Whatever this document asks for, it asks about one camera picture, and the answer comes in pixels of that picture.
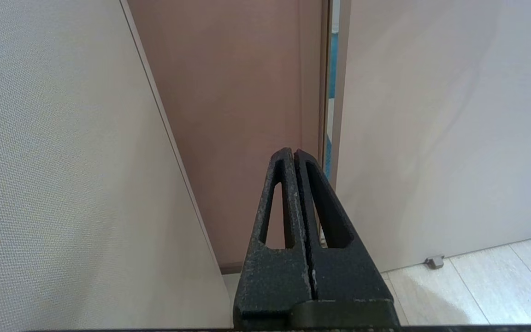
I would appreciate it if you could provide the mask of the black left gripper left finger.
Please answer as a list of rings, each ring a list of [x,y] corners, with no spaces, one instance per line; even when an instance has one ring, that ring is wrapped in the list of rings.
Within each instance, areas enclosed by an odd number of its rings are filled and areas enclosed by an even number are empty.
[[[282,187],[285,247],[266,244],[276,185]],[[234,326],[289,326],[291,309],[311,300],[301,196],[290,148],[268,164],[233,304]]]

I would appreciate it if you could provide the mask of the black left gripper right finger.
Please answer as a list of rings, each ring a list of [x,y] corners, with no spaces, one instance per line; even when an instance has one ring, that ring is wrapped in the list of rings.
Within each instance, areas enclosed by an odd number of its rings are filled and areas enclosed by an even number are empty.
[[[295,327],[399,327],[394,298],[318,162],[295,151],[311,298]]]

